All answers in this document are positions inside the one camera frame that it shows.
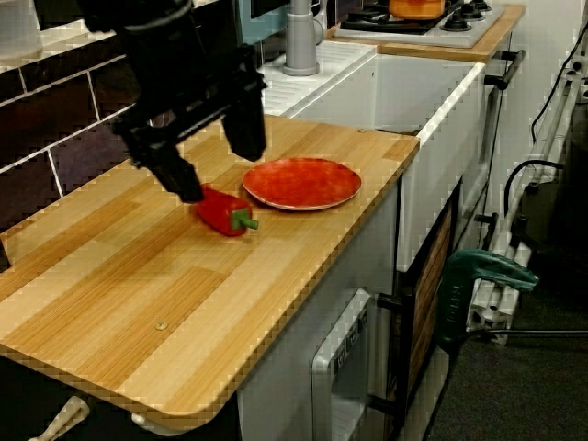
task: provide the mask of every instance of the red bell pepper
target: red bell pepper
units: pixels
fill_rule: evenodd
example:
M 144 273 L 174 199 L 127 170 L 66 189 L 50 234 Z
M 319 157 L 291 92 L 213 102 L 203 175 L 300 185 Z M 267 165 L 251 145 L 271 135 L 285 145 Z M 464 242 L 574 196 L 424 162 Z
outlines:
M 246 200 L 214 190 L 209 184 L 202 186 L 204 199 L 192 206 L 209 226 L 225 236 L 244 234 L 248 228 L 257 230 L 258 221 L 251 219 L 251 205 Z

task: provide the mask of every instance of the red plate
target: red plate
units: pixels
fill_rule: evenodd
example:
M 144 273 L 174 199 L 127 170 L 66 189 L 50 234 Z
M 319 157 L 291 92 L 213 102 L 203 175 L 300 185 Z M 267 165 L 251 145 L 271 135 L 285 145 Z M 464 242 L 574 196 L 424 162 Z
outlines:
M 252 168 L 243 176 L 243 186 L 254 198 L 279 209 L 328 209 L 352 198 L 361 178 L 333 161 L 292 158 Z

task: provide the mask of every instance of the pepper stem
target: pepper stem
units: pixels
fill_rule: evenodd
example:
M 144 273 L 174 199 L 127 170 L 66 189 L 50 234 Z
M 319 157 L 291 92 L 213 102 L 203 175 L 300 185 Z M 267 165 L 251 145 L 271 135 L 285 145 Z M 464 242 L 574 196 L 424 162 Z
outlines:
M 231 213 L 231 230 L 240 230 L 241 228 L 251 228 L 257 230 L 259 221 L 249 217 L 249 209 L 237 209 Z

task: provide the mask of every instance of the black cable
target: black cable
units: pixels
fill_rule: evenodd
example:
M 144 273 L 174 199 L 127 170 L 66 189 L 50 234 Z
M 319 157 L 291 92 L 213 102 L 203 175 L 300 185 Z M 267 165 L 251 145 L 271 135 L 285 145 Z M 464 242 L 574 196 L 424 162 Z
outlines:
M 511 185 L 513 184 L 513 180 L 518 172 L 520 172 L 523 168 L 529 165 L 546 165 L 549 167 L 557 168 L 558 170 L 563 169 L 562 164 L 552 163 L 551 161 L 544 161 L 543 159 L 531 159 L 529 161 L 523 161 L 517 167 L 514 168 L 513 172 L 508 176 L 506 179 L 506 186 L 504 187 L 504 217 L 508 214 L 508 196 L 511 191 Z
M 531 124 L 531 135 L 533 136 L 533 143 L 534 144 L 537 142 L 537 136 L 535 135 L 535 126 L 537 125 L 538 121 L 541 119 L 541 117 L 543 116 L 543 114 L 547 110 L 549 103 L 551 102 L 551 98 L 553 98 L 553 95 L 555 94 L 555 91 L 558 88 L 558 83 L 560 82 L 561 75 L 563 74 L 563 71 L 566 68 L 566 64 L 568 64 L 568 62 L 570 62 L 570 60 L 573 58 L 574 54 L 578 50 L 578 47 L 580 46 L 580 43 L 582 42 L 582 38 L 583 38 L 584 34 L 586 33 L 586 30 L 588 30 L 588 22 L 586 22 L 586 24 L 584 25 L 584 29 L 582 29 L 582 32 L 580 33 L 580 37 L 578 37 L 578 40 L 576 41 L 576 44 L 574 45 L 573 50 L 571 51 L 570 55 L 568 56 L 568 58 L 566 58 L 565 62 L 563 62 L 563 64 L 561 65 L 560 72 L 558 73 L 558 77 L 555 80 L 555 84 L 551 88 L 551 93 L 549 94 L 548 100 L 545 102 L 545 105 L 543 106 L 543 108 L 541 109 L 541 111 L 539 112 L 539 114 L 537 115 L 535 120 L 533 121 L 533 124 Z

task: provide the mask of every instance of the stove knob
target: stove knob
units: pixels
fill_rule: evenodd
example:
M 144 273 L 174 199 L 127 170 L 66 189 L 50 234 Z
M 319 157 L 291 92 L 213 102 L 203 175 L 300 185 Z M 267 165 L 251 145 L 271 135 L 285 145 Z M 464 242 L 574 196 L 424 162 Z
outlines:
M 492 11 L 492 8 L 489 7 L 484 0 L 471 0 L 471 3 L 473 3 L 480 12 Z
M 471 26 L 463 19 L 461 12 L 456 11 L 452 14 L 449 20 L 445 22 L 445 25 L 441 26 L 441 29 L 448 32 L 465 32 L 471 30 Z
M 484 18 L 476 5 L 472 3 L 466 3 L 461 7 L 461 15 L 466 21 L 477 21 Z

